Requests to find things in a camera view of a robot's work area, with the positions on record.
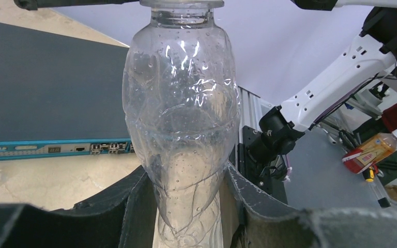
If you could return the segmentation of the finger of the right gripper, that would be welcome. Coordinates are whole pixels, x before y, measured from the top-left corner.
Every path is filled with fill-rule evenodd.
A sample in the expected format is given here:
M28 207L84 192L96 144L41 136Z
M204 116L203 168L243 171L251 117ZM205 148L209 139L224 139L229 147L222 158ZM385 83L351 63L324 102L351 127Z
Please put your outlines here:
M14 0L21 9L38 10L39 8L110 5L137 2L138 0Z

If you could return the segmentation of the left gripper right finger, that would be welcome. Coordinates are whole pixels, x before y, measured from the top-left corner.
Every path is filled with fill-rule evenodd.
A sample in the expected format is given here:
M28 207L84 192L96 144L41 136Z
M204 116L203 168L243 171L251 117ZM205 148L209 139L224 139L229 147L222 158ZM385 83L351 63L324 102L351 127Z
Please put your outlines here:
M225 164L224 247L397 247L397 207L298 210Z

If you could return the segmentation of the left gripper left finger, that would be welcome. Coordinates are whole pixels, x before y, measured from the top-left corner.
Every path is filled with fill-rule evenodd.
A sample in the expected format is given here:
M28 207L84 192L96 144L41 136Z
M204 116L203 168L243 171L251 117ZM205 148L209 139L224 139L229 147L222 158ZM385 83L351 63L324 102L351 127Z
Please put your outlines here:
M71 209L0 204L0 247L152 247L156 201L138 167Z

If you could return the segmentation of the clear bottle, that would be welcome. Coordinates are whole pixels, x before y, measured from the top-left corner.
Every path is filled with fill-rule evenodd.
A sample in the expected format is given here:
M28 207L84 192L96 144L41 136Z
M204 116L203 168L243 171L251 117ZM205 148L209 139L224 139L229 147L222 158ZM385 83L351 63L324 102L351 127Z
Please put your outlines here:
M123 109L158 208L161 247L223 247L219 188L237 140L240 99L223 1L141 1Z

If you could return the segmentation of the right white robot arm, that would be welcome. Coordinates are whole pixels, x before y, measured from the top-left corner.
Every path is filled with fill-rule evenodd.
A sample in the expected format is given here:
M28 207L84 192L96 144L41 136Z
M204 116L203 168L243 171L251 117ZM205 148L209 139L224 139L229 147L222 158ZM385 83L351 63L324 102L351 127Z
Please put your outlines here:
M262 134L248 147L249 156L260 163L292 151L305 130L344 103L359 84L397 62L397 1L295 1L295 5L322 11L363 5L372 11L346 52L260 120Z

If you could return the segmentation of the tea bottle red label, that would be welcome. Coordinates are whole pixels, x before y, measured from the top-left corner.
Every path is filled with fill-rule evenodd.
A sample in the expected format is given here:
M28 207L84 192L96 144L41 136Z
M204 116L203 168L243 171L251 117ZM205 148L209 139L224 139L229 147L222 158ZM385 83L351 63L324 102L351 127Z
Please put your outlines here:
M391 133L378 133L360 146L348 152L342 162L354 174L361 174L369 167L397 151L397 129Z

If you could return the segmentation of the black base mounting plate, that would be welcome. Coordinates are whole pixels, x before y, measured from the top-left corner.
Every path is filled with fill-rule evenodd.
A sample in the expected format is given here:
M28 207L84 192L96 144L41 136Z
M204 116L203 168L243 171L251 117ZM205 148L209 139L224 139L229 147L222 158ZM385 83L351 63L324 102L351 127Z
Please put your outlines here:
M265 146L262 132L243 126L238 144L234 146L230 161L251 183L273 198L287 204L283 179L287 165L280 155L272 154Z

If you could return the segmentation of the dark network switch box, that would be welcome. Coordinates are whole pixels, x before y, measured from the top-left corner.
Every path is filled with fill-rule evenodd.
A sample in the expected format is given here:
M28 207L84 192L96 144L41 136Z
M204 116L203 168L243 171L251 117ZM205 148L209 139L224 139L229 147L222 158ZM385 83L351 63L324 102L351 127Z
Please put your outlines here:
M0 23L0 161L134 152L127 48Z

